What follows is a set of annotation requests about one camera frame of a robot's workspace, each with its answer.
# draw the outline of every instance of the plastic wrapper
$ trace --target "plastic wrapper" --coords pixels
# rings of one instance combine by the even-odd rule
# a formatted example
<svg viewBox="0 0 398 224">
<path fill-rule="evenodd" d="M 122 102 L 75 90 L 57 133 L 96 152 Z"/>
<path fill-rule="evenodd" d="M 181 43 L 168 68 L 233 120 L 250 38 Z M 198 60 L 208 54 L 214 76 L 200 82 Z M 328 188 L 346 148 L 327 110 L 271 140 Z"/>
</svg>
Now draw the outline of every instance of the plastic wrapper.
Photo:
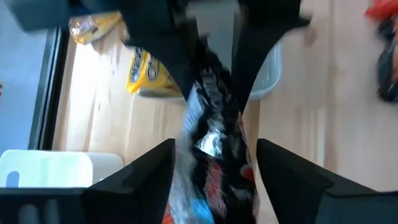
<svg viewBox="0 0 398 224">
<path fill-rule="evenodd" d="M 373 0 L 366 15 L 377 20 L 387 19 L 398 13 L 398 0 Z"/>
<path fill-rule="evenodd" d="M 230 73 L 205 44 L 197 51 L 164 223 L 255 223 L 257 191 Z"/>
<path fill-rule="evenodd" d="M 134 47 L 126 88 L 129 93 L 141 89 L 152 90 L 163 96 L 182 96 L 170 73 L 146 50 Z"/>
<path fill-rule="evenodd" d="M 106 35 L 120 20 L 120 12 L 76 17 L 69 21 L 69 31 L 79 44 L 89 44 Z"/>
<path fill-rule="evenodd" d="M 383 21 L 379 33 L 386 41 L 386 48 L 377 63 L 379 96 L 386 102 L 398 102 L 398 38 L 396 34 L 397 16 Z"/>
</svg>

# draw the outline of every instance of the yellow bag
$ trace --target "yellow bag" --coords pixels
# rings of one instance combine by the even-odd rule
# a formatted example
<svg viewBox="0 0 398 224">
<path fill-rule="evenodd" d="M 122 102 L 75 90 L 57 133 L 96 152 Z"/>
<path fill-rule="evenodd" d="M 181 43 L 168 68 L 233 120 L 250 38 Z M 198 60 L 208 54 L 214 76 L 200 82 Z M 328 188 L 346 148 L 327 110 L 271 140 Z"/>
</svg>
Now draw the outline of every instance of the yellow bag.
<svg viewBox="0 0 398 224">
<path fill-rule="evenodd" d="M 126 88 L 129 93 L 138 93 L 145 89 L 164 96 L 182 95 L 164 65 L 139 47 L 134 48 Z"/>
<path fill-rule="evenodd" d="M 120 20 L 120 12 L 76 17 L 69 21 L 69 31 L 76 43 L 89 44 L 106 35 Z"/>
</svg>

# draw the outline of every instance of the white plastic box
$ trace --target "white plastic box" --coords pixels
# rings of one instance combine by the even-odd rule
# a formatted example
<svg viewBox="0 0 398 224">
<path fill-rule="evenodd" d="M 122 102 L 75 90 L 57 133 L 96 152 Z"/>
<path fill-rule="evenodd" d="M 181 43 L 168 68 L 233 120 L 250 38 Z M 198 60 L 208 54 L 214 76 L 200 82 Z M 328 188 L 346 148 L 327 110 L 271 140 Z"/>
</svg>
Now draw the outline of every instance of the white plastic box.
<svg viewBox="0 0 398 224">
<path fill-rule="evenodd" d="M 123 167 L 112 153 L 8 150 L 0 158 L 0 187 L 89 187 Z"/>
</svg>

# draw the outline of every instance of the red bag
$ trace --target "red bag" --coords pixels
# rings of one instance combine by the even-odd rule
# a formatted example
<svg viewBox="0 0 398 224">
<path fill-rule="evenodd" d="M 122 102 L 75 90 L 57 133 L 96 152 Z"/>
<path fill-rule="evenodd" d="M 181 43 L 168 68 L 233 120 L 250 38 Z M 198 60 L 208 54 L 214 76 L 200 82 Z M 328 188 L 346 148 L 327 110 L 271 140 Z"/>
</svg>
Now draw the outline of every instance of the red bag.
<svg viewBox="0 0 398 224">
<path fill-rule="evenodd" d="M 398 13 L 398 0 L 373 0 L 373 6 L 366 15 L 377 20 L 384 20 Z"/>
</svg>

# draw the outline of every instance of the wooden table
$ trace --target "wooden table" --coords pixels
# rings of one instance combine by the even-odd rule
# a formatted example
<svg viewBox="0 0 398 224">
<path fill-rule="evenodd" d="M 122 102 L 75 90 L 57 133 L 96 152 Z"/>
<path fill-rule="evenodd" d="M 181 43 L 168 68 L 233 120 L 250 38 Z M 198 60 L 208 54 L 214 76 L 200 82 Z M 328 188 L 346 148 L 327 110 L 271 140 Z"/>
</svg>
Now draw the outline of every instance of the wooden table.
<svg viewBox="0 0 398 224">
<path fill-rule="evenodd" d="M 367 7 L 363 0 L 304 0 L 311 32 L 284 37 L 280 83 L 244 114 L 253 156 L 255 140 L 266 138 L 360 184 L 398 189 L 398 108 L 376 95 L 383 45 L 363 16 Z M 131 51 L 118 41 L 122 32 L 93 47 L 70 44 L 54 149 L 115 152 L 129 163 L 178 136 L 184 105 L 125 90 Z M 260 219 L 275 222 L 258 173 L 257 181 Z"/>
</svg>

